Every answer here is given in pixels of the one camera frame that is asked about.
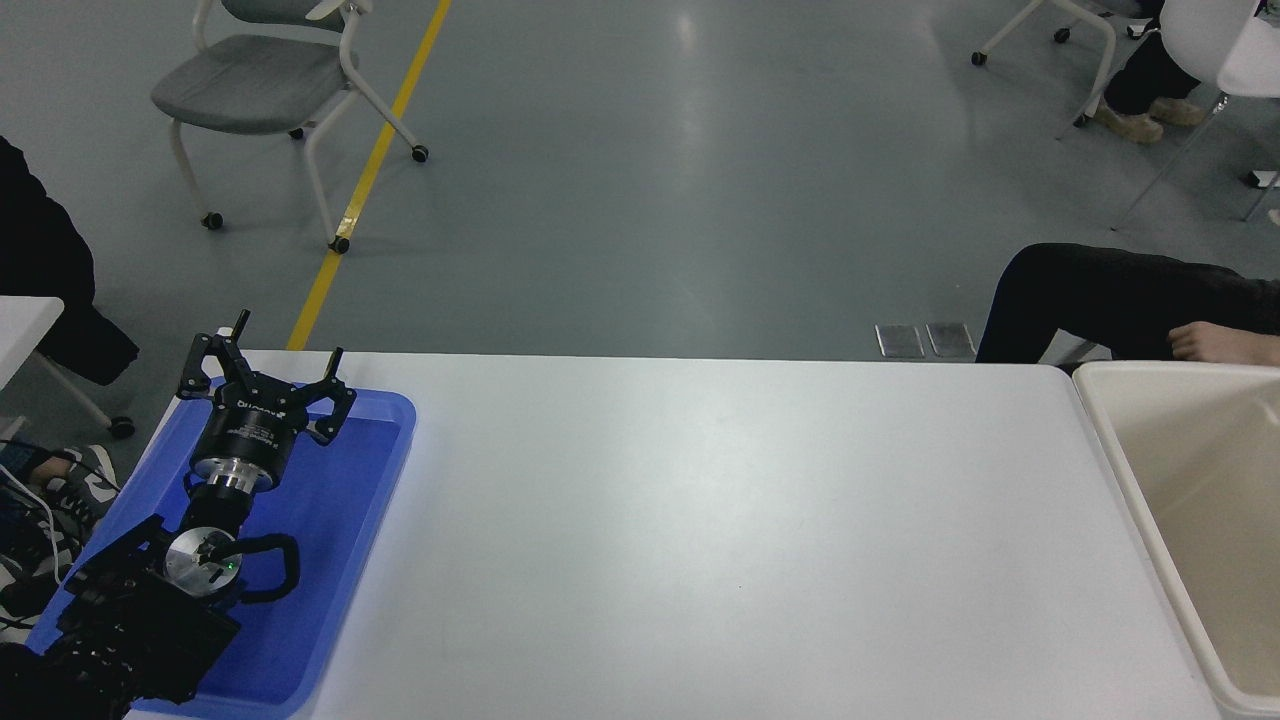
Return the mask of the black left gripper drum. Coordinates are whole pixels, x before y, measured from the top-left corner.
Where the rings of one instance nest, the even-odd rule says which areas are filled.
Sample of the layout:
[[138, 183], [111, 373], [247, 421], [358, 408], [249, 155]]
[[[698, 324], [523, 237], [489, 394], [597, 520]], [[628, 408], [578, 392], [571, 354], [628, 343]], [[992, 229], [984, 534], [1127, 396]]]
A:
[[225, 380], [193, 452], [193, 468], [242, 461], [259, 469], [285, 468], [308, 416], [294, 386], [273, 378]]

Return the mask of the person's hand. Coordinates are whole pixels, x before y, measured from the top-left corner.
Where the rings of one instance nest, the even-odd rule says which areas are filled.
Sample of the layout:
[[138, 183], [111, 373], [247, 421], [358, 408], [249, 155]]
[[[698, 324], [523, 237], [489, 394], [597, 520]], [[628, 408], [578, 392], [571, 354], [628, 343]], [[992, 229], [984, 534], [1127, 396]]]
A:
[[1193, 322], [1167, 333], [1175, 360], [1252, 366], [1279, 366], [1279, 337]]

